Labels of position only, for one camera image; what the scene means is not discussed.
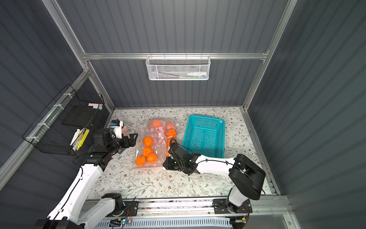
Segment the clear pink-dotted zip-top bag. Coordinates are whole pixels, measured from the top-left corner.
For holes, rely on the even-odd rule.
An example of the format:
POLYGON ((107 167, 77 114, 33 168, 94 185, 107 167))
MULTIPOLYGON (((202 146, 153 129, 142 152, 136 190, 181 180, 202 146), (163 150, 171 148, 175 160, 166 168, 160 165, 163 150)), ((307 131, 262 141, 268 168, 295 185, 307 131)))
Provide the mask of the clear pink-dotted zip-top bag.
POLYGON ((180 131, 181 124, 178 121, 167 119, 167 118, 156 118, 148 121, 144 121, 140 123, 136 127, 136 132, 138 134, 138 140, 136 144, 136 153, 135 159, 139 155, 143 155, 143 149, 145 146, 143 145, 143 139, 147 136, 151 136, 154 140, 153 145, 150 147, 158 156, 158 161, 154 164, 146 162, 146 164, 142 167, 138 167, 135 164, 132 166, 132 171, 144 171, 144 170, 162 170, 163 163, 166 159, 166 151, 169 150, 169 140, 173 137, 167 137, 166 131, 169 129, 175 129, 177 131, 177 135, 180 131), (163 125, 159 128, 153 127, 153 121, 159 119, 162 121, 163 125))

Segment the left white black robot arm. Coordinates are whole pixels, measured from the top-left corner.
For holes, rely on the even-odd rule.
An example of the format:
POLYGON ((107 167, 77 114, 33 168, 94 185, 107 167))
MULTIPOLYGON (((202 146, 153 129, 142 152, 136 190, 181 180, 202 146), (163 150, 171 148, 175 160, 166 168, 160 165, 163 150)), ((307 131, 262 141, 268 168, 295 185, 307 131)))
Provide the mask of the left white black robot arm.
POLYGON ((124 204, 121 194, 107 193, 94 207, 80 214, 91 188, 112 157, 119 151, 134 147, 137 138, 137 133, 118 138, 110 129, 98 130, 93 136, 94 144, 87 151, 76 178, 63 198, 45 219, 37 220, 32 228, 93 229, 106 216, 124 213, 128 206, 124 204))

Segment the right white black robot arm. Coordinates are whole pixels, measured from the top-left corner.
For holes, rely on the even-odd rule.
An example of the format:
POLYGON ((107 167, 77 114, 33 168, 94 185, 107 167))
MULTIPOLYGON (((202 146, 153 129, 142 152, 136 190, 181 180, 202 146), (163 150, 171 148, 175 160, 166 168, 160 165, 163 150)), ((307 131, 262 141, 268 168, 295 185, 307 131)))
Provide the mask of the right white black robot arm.
POLYGON ((243 154, 234 158, 214 158, 201 154, 189 154, 178 144, 173 144, 163 167, 165 170, 180 171, 186 175, 214 174, 228 177, 234 186, 230 189, 227 202, 240 207, 247 200, 259 200, 263 193, 266 173, 243 154))

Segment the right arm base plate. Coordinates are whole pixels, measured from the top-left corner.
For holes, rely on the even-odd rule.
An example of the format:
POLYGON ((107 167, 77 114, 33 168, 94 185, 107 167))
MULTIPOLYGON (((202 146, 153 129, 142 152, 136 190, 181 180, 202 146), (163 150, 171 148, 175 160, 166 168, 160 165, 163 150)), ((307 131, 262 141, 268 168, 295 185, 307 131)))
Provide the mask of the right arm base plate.
POLYGON ((236 206, 225 198, 216 198, 212 202, 215 214, 248 214, 252 213, 250 200, 246 200, 241 206, 236 206))

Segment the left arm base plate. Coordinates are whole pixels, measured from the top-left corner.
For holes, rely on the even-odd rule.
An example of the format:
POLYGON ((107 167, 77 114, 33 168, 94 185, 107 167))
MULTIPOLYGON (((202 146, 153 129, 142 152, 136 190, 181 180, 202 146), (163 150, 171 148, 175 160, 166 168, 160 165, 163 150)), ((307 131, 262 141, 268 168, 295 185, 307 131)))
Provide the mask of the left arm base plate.
POLYGON ((114 210, 112 213, 109 213, 106 215, 106 217, 126 217, 127 215, 134 217, 137 215, 139 207, 139 202, 134 201, 124 201, 122 203, 121 207, 118 207, 116 210, 114 210))

